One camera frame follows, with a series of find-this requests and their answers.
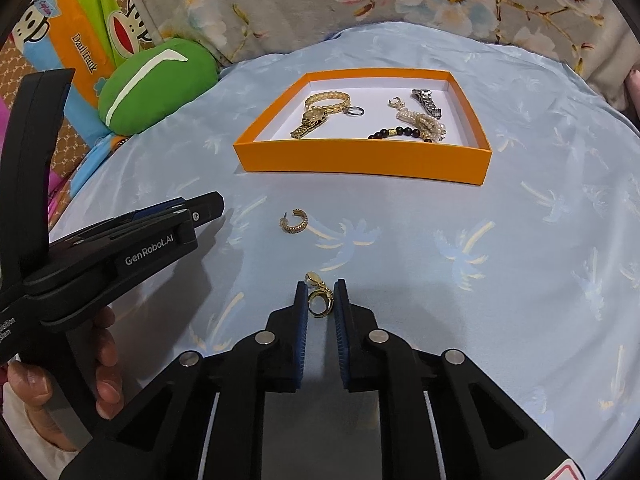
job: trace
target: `box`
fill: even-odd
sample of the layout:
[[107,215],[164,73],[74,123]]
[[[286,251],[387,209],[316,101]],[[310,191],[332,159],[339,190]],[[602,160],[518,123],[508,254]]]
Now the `box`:
[[[410,96],[414,88],[432,91],[433,101],[442,109],[445,139],[437,144],[412,137],[367,139],[382,128],[408,126],[396,119],[389,99],[397,96],[409,110],[424,111]],[[365,114],[331,114],[303,139],[292,139],[290,133],[300,126],[305,99],[325,91],[346,92],[351,105],[364,108]],[[417,68],[307,73],[238,137],[234,148],[245,171],[364,173],[478,185],[484,182],[492,154],[471,104],[451,73]]]

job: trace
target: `white sleeve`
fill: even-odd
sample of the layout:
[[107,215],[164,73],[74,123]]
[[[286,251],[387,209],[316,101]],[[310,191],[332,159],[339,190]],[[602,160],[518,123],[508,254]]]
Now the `white sleeve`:
[[18,444],[47,480],[58,480],[62,470],[78,452],[62,451],[44,440],[33,429],[24,403],[15,395],[9,383],[4,384],[2,396],[2,416]]

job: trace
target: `silver screw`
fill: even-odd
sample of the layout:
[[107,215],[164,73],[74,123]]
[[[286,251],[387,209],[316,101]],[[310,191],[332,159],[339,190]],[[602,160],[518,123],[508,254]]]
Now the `silver screw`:
[[275,334],[268,330],[263,330],[255,335],[255,342],[257,342],[258,345],[270,345],[274,341],[276,341]]
[[184,352],[178,358],[178,361],[180,361],[180,364],[182,366],[193,366],[199,360],[200,360],[200,356],[197,354],[197,352],[191,352],[191,351],[190,352]]
[[465,355],[460,350],[448,350],[444,358],[452,365],[461,365],[465,362]]
[[384,330],[372,330],[369,332],[369,339],[374,343],[386,343],[389,341],[389,334]]

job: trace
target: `human hand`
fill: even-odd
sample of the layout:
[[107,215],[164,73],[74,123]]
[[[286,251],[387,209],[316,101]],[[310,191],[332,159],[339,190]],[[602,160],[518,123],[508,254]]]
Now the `human hand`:
[[[107,330],[115,322],[115,314],[109,307],[94,318],[92,339],[95,342],[95,381],[98,399],[95,409],[102,418],[111,419],[124,405],[122,376],[118,368],[118,351],[111,333]],[[11,388],[24,403],[31,425],[50,444],[64,450],[77,449],[62,433],[58,425],[44,409],[53,394],[51,380],[43,368],[14,361],[9,364],[8,379]]]

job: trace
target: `gold watch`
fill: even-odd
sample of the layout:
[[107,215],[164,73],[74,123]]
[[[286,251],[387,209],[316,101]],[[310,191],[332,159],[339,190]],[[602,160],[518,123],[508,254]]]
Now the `gold watch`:
[[322,108],[311,108],[302,114],[302,124],[292,131],[291,137],[302,139],[306,134],[315,130],[327,120],[329,115]]

